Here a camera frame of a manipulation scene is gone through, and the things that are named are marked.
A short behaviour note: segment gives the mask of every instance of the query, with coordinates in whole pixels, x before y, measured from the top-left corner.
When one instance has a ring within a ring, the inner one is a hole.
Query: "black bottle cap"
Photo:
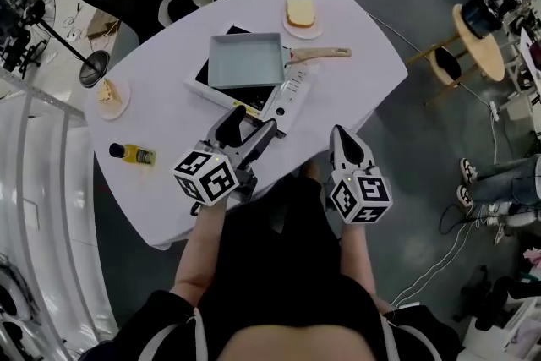
[[[119,145],[118,143],[113,143],[109,146],[109,155],[114,156],[115,158],[123,158],[125,153],[124,146]]]

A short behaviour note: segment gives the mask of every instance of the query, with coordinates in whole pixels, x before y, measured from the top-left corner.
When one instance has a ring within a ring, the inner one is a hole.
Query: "bottle label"
[[[137,150],[137,154],[135,155],[135,160],[142,164],[152,164],[152,160],[150,159],[150,152],[147,150],[142,150],[142,149]]]

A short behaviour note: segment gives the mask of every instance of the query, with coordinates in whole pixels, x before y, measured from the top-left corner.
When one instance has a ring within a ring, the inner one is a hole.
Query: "white plate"
[[[94,86],[94,101],[98,109],[98,113],[100,113],[100,116],[107,121],[112,121],[113,119],[118,118],[124,110],[126,110],[126,107],[129,103],[129,97],[131,96],[131,90],[129,89],[129,83],[126,79],[109,79],[115,87],[117,88],[117,92],[120,95],[120,99],[122,100],[122,104],[118,106],[118,109],[112,110],[109,107],[104,106],[103,104],[100,104],[98,101],[98,92],[101,89],[101,83],[103,79],[100,79]]]
[[[314,25],[311,27],[291,26],[287,22],[287,16],[285,13],[281,22],[283,23],[287,32],[301,40],[314,40],[323,33],[323,25],[320,23],[317,17],[315,19]]]

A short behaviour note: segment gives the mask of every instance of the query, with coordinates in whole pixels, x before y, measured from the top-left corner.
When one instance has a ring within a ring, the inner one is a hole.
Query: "sneaker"
[[[470,185],[477,181],[477,171],[475,167],[470,164],[466,158],[462,158],[459,162],[460,172],[462,173],[462,179],[466,185]]]
[[[473,206],[473,200],[470,196],[469,191],[467,191],[467,188],[464,187],[464,185],[459,185],[456,187],[456,198],[461,203],[462,206],[469,209]]]

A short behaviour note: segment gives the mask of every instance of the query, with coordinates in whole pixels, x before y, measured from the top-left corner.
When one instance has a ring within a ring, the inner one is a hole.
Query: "gray floor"
[[[426,47],[451,33],[451,7],[465,0],[356,1],[415,46]],[[414,54],[403,40],[385,28],[384,32],[402,58]],[[121,26],[112,62],[118,62],[133,50],[136,41],[133,32]],[[481,78],[468,85],[485,100],[499,101],[509,89],[508,83],[494,84]],[[467,156],[479,165],[489,164],[493,158],[486,107],[462,88],[441,103],[424,107],[423,102],[440,88],[428,64],[413,65],[408,78],[377,108],[359,132],[390,179],[394,195],[395,204],[390,213],[368,230],[378,290],[381,297],[388,300],[440,260],[455,240],[458,229],[442,236],[438,233],[438,221],[443,210],[456,202],[455,188],[461,180],[458,158]],[[507,121],[515,156],[526,150],[527,130],[527,124]],[[503,132],[500,121],[496,124],[500,161],[512,155]],[[167,252],[146,246],[118,209],[99,172],[96,179],[101,183],[96,193],[101,262],[112,308],[122,325],[152,290],[171,285],[183,245],[175,245]],[[459,216],[451,213],[448,217],[451,222]],[[459,305],[461,286],[476,268],[486,264],[491,278],[510,275],[516,268],[516,240],[505,238],[496,247],[494,235],[495,231],[487,227],[473,228],[453,263],[415,297],[427,304],[440,320],[461,332],[464,324],[454,324],[451,317]]]

